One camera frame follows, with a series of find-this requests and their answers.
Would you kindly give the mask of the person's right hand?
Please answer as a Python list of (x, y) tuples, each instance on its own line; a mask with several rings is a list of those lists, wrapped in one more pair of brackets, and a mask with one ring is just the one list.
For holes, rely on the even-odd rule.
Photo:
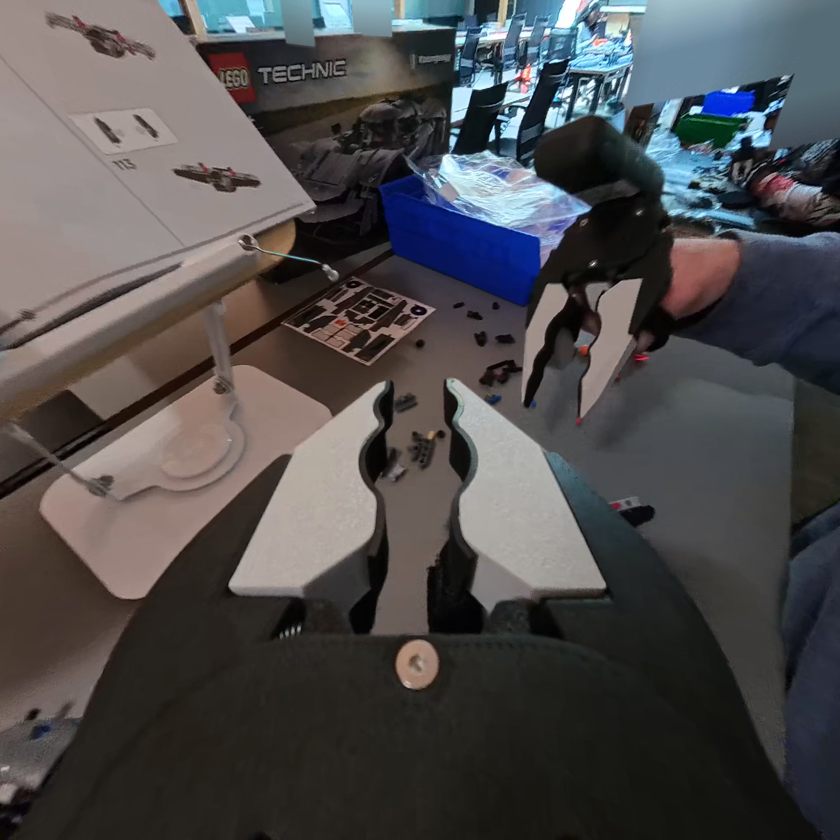
[(740, 262), (741, 243), (736, 238), (676, 238), (662, 308), (675, 320), (707, 310), (727, 293)]

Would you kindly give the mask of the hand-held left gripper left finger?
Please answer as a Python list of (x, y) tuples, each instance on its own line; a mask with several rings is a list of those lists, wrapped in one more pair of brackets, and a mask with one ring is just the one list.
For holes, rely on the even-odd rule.
[(370, 632), (388, 566), (385, 507), (375, 483), (388, 460), (392, 381), (374, 385), (297, 446), (228, 589), (336, 607)]

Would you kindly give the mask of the lego instruction booklet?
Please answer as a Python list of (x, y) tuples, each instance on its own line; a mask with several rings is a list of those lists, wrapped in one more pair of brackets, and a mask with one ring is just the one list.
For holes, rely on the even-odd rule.
[(158, 2), (2, 2), (2, 330), (314, 204)]

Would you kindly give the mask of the scattered grey lego pieces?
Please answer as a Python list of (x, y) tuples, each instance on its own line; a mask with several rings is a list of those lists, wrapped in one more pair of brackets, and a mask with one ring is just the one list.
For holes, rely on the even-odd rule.
[[(407, 392), (399, 395), (394, 401), (394, 411), (405, 413), (416, 408), (418, 400), (415, 394)], [(447, 432), (443, 429), (432, 430), (427, 433), (414, 431), (411, 433), (411, 440), (406, 447), (405, 454), (408, 461), (419, 469), (426, 469), (432, 463), (438, 441), (443, 441)], [(391, 482), (397, 482), (407, 472), (407, 466), (403, 463), (403, 451), (399, 448), (386, 447), (385, 468), (382, 477)]]

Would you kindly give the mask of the person's right forearm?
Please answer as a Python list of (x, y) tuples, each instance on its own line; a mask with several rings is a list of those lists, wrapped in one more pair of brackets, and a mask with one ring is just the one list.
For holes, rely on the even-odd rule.
[(839, 235), (726, 233), (741, 243), (727, 293), (676, 321), (678, 336), (839, 393)]

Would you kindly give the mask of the white book stand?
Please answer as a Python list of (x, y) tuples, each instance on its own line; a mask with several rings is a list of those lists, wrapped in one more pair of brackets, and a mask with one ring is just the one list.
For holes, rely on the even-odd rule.
[[(47, 338), (50, 355), (33, 360), (15, 384), (2, 377), (2, 429), (42, 454), (66, 477), (40, 502), (40, 513), (114, 596), (145, 597), (175, 557), (278, 457), (290, 455), (331, 419), (329, 409), (248, 365), (234, 366), (224, 324), (224, 297), (283, 259), (296, 229), (285, 222), (237, 246), (211, 247), (187, 261), (205, 284), (192, 302), (110, 344)], [(213, 355), (213, 379), (72, 469), (19, 426), (18, 418), (90, 373), (200, 309)]]

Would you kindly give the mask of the lego sticker sheet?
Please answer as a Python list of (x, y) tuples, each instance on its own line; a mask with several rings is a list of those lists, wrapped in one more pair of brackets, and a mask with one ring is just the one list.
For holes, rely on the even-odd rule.
[(435, 313), (435, 308), (352, 276), (301, 304), (282, 326), (372, 366)]

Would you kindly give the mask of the green storage bin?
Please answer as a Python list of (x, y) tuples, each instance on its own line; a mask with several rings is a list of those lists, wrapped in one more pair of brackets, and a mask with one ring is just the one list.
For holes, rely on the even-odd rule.
[(673, 134), (682, 145), (690, 147), (711, 144), (716, 150), (725, 148), (747, 122), (745, 117), (726, 117), (717, 114), (684, 114), (675, 124)]

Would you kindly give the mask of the person's blue clothed torso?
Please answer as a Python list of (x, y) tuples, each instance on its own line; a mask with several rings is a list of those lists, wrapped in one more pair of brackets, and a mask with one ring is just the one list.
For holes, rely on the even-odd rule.
[(839, 505), (800, 526), (781, 614), (785, 782), (823, 838), (839, 838)]

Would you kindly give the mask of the black printed lego box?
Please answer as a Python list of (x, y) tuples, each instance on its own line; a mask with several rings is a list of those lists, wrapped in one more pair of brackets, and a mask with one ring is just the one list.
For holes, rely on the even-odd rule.
[(218, 36), (198, 50), (314, 203), (295, 220), (294, 256), (332, 264), (384, 243), (381, 187), (448, 152), (451, 27), (324, 30), (314, 46)]

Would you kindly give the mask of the grey red lego assembly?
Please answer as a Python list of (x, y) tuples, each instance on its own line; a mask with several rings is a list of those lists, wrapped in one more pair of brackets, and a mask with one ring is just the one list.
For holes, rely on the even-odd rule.
[(618, 512), (632, 527), (651, 522), (655, 518), (656, 510), (653, 506), (643, 503), (638, 497), (625, 497), (610, 502), (613, 510)]

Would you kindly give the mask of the heap of clear plastic bags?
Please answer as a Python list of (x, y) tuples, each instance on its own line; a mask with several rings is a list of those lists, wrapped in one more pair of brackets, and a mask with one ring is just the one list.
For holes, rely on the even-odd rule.
[(430, 203), (533, 235), (567, 227), (591, 209), (533, 169), (487, 150), (430, 156), (409, 166)]

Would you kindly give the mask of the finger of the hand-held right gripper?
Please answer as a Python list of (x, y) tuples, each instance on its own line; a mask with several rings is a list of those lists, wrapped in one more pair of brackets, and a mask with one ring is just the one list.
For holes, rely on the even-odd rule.
[(547, 372), (564, 371), (579, 354), (582, 333), (594, 334), (586, 285), (548, 283), (529, 314), (524, 335), (521, 402), (532, 407)]
[(590, 352), (579, 383), (577, 415), (583, 419), (597, 404), (607, 386), (615, 381), (637, 347), (631, 323), (642, 284), (641, 278), (620, 280), (613, 286), (595, 282), (583, 292), (598, 327), (589, 344)]

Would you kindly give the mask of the scattered black lego pieces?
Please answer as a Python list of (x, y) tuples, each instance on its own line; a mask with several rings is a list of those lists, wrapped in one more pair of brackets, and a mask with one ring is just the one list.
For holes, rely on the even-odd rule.
[(496, 297), (458, 294), (423, 321), (409, 345), (444, 377), (494, 392), (520, 378), (521, 315)]

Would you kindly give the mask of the black office chair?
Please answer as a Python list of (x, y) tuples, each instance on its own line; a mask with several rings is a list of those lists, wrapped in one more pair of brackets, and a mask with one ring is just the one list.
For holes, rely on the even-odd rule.
[(451, 126), (450, 135), (455, 140), (450, 154), (478, 154), (487, 149), (507, 93), (506, 82), (471, 92), (465, 116)]
[(544, 132), (544, 124), (557, 93), (564, 86), (571, 59), (552, 61), (542, 67), (537, 85), (524, 110), (516, 139), (515, 157), (528, 166)]

